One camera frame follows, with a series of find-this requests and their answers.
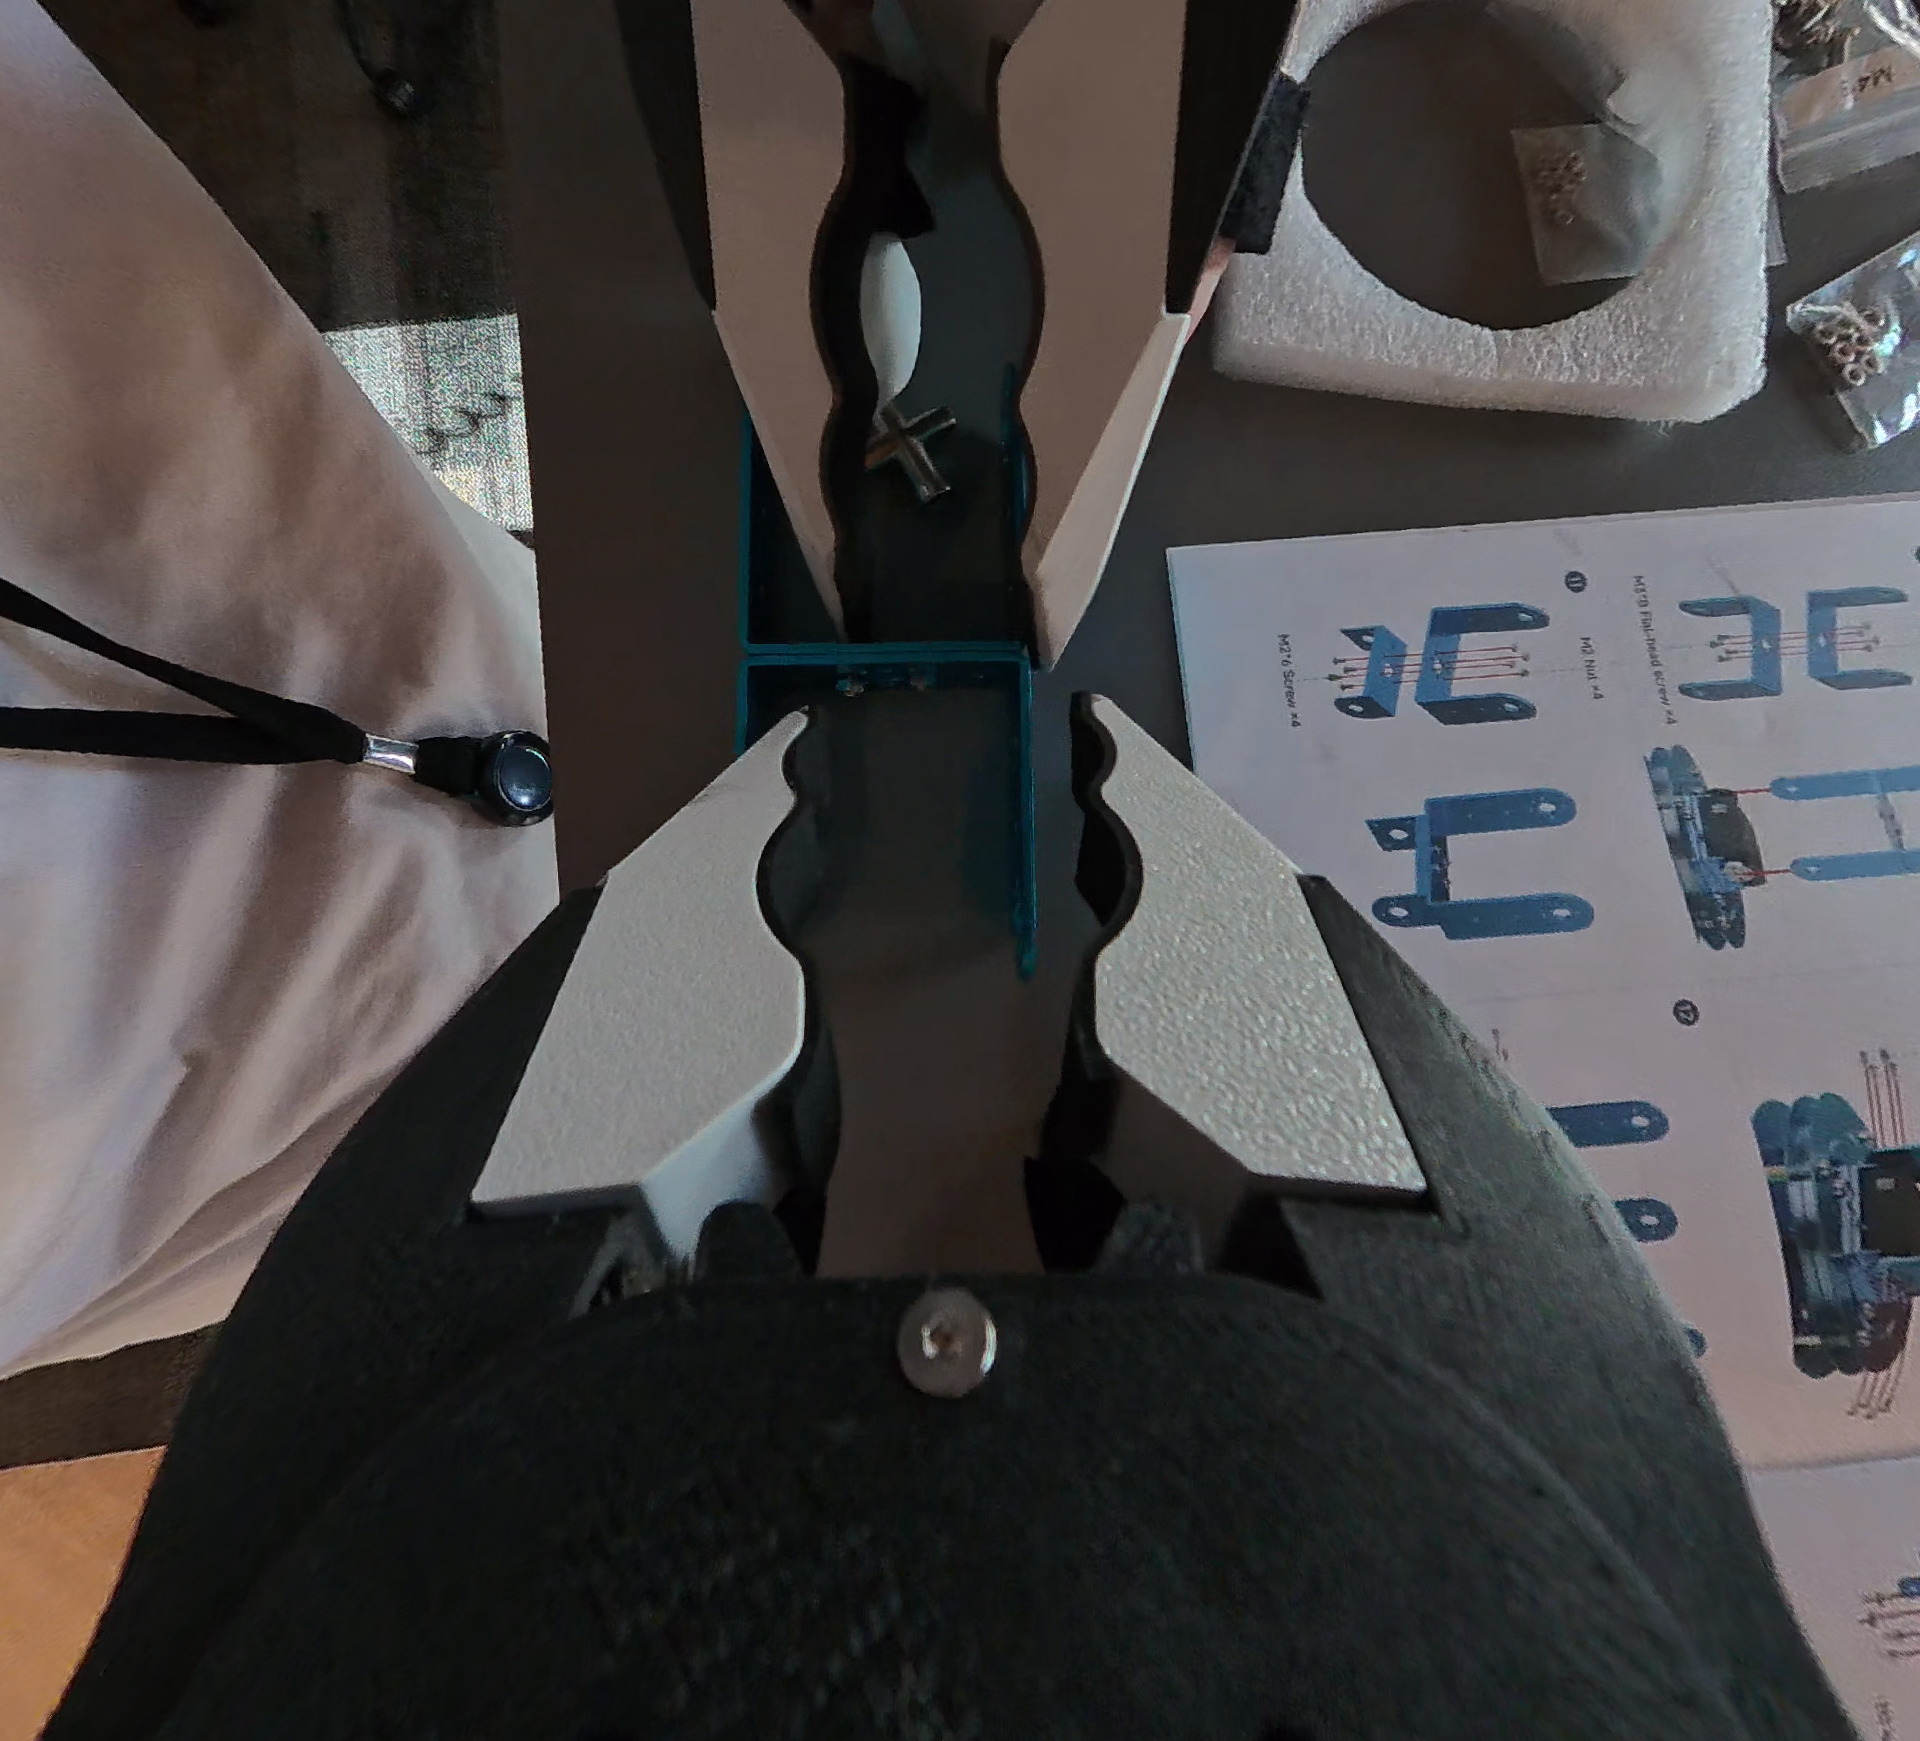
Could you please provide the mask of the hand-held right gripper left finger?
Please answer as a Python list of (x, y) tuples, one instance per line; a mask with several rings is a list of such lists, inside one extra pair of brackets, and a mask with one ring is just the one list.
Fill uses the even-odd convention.
[(770, 1209), (805, 1177), (805, 961), (760, 866), (796, 814), (794, 712), (600, 881), (583, 940), (495, 1148), (482, 1216), (643, 1209), (690, 1261), (721, 1203)]

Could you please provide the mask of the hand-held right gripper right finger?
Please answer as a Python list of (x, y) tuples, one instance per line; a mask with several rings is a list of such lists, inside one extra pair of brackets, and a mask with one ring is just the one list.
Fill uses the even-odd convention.
[(1302, 1274), (1282, 1201), (1425, 1210), (1428, 1182), (1302, 869), (1108, 696), (1074, 696), (1095, 938), (1030, 1158), (1044, 1271), (1126, 1210), (1197, 1268)]

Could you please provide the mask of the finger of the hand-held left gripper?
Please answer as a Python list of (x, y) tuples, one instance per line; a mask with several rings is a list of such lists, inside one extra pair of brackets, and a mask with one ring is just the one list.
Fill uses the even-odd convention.
[(832, 379), (809, 269), (845, 169), (845, 92), (790, 0), (690, 0), (715, 327), (809, 579), (844, 624), (820, 479)]
[(1020, 383), (1025, 577), (1055, 666), (1131, 502), (1189, 313), (1167, 310), (1189, 0), (1043, 0), (999, 81), (999, 163), (1037, 250)]

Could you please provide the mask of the small metal cross wrench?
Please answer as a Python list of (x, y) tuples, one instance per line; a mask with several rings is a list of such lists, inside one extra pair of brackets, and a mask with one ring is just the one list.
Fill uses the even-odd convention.
[(916, 505), (934, 505), (948, 494), (948, 479), (931, 456), (931, 445), (956, 429), (953, 409), (920, 409), (903, 413), (898, 400), (881, 400), (875, 409), (862, 465), (863, 471), (896, 465)]

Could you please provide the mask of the dark desk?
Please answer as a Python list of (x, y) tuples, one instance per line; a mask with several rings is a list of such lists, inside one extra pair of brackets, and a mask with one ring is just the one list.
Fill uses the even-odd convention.
[[(677, 814), (732, 741), (738, 400), (680, 256), (640, 133), (614, 0), (495, 0), (558, 869), (585, 889)], [(1460, 409), (1337, 409), (1324, 393), (1173, 379), (1145, 502), (1120, 519), (1118, 589), (1068, 672), (1114, 677), (1178, 730), (1167, 545), (1394, 528), (1413, 514), (1586, 514), (1736, 490), (1733, 434), (1569, 434)], [(1416, 1125), (1494, 1203), (1556, 1210), (1523, 1279), (1518, 1234), (1474, 1246), (1425, 1210), (1286, 1201), (1324, 1299), (1240, 1274), (939, 1271), (1030, 1259), (1018, 1155), (1061, 1075), (1070, 950), (1068, 675), (1043, 677), (1037, 982), (963, 898), (1011, 837), (968, 833), (961, 783), (985, 705), (835, 705), (800, 741), (828, 791), (805, 917), (820, 950), (844, 1090), (825, 1254), (866, 1274), (768, 1271), (770, 1210), (738, 1218), (750, 1271), (576, 1323), (532, 1392), (558, 1498), (600, 1502), (607, 1605), (633, 1621), (585, 1737), (649, 1737), (613, 1687), (690, 1687), (685, 1734), (796, 1734), (806, 1694), (875, 1666), (903, 1715), (977, 1737), (1855, 1737), (1804, 1632), (1653, 1286), (1625, 1295), (1609, 1209), (1556, 1188), (1556, 1131), (1494, 1053), (1442, 1024), (1374, 923), (1317, 893)], [(896, 1334), (923, 1291), (999, 1323), (975, 1392), (916, 1392)]]

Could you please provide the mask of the printed instruction manual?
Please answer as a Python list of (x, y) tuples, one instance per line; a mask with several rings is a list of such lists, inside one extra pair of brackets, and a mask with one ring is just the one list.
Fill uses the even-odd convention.
[(1918, 497), (1167, 566), (1197, 775), (1556, 1119), (1918, 1737)]

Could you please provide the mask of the grey rug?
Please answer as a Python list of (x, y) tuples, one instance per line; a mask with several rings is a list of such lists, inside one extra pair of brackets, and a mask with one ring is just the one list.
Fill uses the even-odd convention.
[(428, 471), (502, 528), (532, 540), (517, 313), (360, 323), (325, 340)]

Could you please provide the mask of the person's pale shirt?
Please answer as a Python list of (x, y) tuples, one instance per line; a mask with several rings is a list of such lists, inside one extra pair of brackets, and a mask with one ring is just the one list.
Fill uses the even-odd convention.
[[(5, 579), (377, 734), (543, 730), (537, 566), (34, 0), (5, 0)], [(5, 1374), (219, 1323), (558, 898), (367, 767), (5, 754)]]

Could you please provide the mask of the small clear bag of screws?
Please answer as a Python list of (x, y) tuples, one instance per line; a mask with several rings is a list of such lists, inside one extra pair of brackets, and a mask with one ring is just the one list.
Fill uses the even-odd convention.
[(1588, 121), (1510, 133), (1542, 283), (1631, 280), (1667, 229), (1667, 168), (1631, 73)]

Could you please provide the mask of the white foam block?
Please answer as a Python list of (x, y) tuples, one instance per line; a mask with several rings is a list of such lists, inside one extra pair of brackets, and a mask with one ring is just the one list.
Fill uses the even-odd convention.
[[(1282, 49), (1305, 77), (1347, 31), (1416, 0), (1302, 0)], [(1211, 365), (1442, 409), (1708, 422), (1767, 361), (1772, 0), (1500, 0), (1622, 72), (1625, 115), (1667, 169), (1641, 272), (1553, 323), (1494, 330), (1385, 289), (1324, 224), (1294, 163), (1267, 256), (1211, 302)]]

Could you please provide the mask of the labelled bag of brass nuts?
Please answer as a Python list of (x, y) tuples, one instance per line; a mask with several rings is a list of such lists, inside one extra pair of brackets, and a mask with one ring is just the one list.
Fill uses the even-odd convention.
[(1918, 158), (1914, 0), (1772, 0), (1772, 139), (1781, 191)]

